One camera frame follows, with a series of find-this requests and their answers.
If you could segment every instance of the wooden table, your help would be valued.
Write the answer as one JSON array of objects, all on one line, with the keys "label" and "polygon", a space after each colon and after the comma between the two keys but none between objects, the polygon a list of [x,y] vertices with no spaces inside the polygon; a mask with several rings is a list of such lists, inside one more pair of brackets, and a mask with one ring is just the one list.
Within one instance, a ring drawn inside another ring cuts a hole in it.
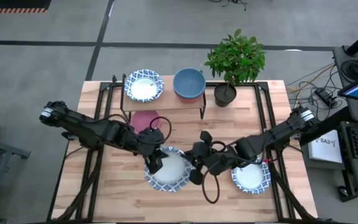
[{"label": "wooden table", "polygon": [[[85,82],[77,111],[90,117],[94,115],[100,82]],[[290,104],[283,81],[268,81],[273,110],[277,123],[286,120],[290,114]],[[265,97],[262,94],[265,117],[268,118]],[[120,113],[121,88],[115,88],[110,114]],[[260,134],[261,125],[255,100],[255,91],[249,87],[238,87],[237,98],[226,108],[214,103],[213,88],[206,90],[204,120],[198,111],[163,110],[161,116],[168,117],[173,126],[172,135],[165,143],[182,151],[190,150],[199,141],[200,131],[209,131],[214,140],[226,143],[243,136]],[[167,133],[168,124],[161,123],[161,130]],[[299,147],[297,141],[293,146]],[[68,153],[77,149],[78,142],[71,142]],[[300,152],[288,148],[284,150],[290,188],[300,203],[313,216],[317,217],[303,158]],[[63,168],[60,186],[52,217],[58,217],[69,206],[78,193],[86,158],[86,150],[72,154]],[[277,221],[272,188],[263,194],[252,195],[241,192],[232,182],[230,171],[218,176],[221,197],[217,204],[209,204],[203,197],[201,186],[189,183],[177,193],[158,192],[144,180],[144,162],[140,156],[105,147],[98,196],[94,211],[94,222],[273,222]],[[206,191],[215,198],[216,184],[209,175]],[[287,214],[284,195],[280,192],[284,214]],[[88,211],[88,198],[83,215]]]}]

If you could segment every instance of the black plant pot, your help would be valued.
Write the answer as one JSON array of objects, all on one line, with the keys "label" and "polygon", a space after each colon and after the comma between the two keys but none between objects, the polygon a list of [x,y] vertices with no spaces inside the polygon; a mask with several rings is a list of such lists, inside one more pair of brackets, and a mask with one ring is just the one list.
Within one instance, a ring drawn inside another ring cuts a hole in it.
[{"label": "black plant pot", "polygon": [[219,84],[214,90],[215,103],[220,107],[229,105],[237,96],[237,91],[232,85]]}]

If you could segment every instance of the potted plant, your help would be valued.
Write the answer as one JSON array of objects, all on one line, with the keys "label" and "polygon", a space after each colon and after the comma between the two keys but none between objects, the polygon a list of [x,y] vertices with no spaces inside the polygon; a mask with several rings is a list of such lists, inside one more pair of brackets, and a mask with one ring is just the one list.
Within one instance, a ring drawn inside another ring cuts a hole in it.
[{"label": "potted plant", "polygon": [[208,54],[208,61],[204,65],[212,69],[212,76],[220,77],[224,73],[226,83],[219,84],[215,90],[215,102],[225,107],[231,103],[237,91],[234,85],[247,81],[255,81],[260,70],[265,67],[265,53],[263,45],[258,44],[255,37],[241,36],[241,29],[235,31],[234,36],[223,39],[219,46]]}]

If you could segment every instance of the gray floor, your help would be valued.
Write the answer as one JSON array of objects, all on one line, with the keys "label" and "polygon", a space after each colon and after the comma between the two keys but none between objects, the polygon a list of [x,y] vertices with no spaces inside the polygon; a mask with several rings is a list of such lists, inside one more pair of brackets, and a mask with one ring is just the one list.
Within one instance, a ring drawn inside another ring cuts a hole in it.
[{"label": "gray floor", "polygon": [[[46,14],[0,15],[0,40],[94,42],[107,3],[53,0]],[[358,1],[248,3],[244,12],[241,5],[222,8],[224,1],[116,0],[104,41],[215,44],[239,27],[265,45],[339,46],[358,38]],[[139,68],[173,75],[184,67],[201,69],[211,79],[211,72],[202,66],[207,52],[102,48],[93,80],[110,80],[113,74],[120,78]],[[46,219],[67,142],[60,130],[42,125],[38,117],[50,100],[64,100],[76,108],[92,53],[92,47],[0,46],[0,141],[32,151],[28,161],[12,160],[0,187],[0,217],[9,223]],[[290,83],[332,61],[330,52],[268,51],[258,79]],[[315,84],[325,85],[327,74]],[[337,76],[333,80],[340,86]],[[307,90],[300,94],[306,96]],[[320,111],[319,118],[326,113]],[[358,223],[358,198],[347,203],[337,199],[338,171],[308,168],[308,175],[319,217]]]}]

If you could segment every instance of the white bowl with blue pattern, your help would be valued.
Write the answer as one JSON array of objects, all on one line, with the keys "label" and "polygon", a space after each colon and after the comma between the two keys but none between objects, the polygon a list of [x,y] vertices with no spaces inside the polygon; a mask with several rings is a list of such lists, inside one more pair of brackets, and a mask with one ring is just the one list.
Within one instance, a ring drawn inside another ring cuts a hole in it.
[{"label": "white bowl with blue pattern", "polygon": [[160,150],[168,157],[162,159],[162,168],[150,174],[144,166],[144,178],[155,190],[177,192],[189,182],[190,171],[194,169],[189,161],[182,158],[184,153],[171,146],[161,146]]},{"label": "white bowl with blue pattern", "polygon": [[231,171],[231,178],[240,190],[250,194],[263,193],[271,180],[269,167],[264,162],[259,165],[249,164],[243,168],[236,167]]},{"label": "white bowl with blue pattern", "polygon": [[157,99],[164,90],[164,81],[157,72],[141,69],[132,72],[125,81],[126,95],[138,102],[146,103]]}]

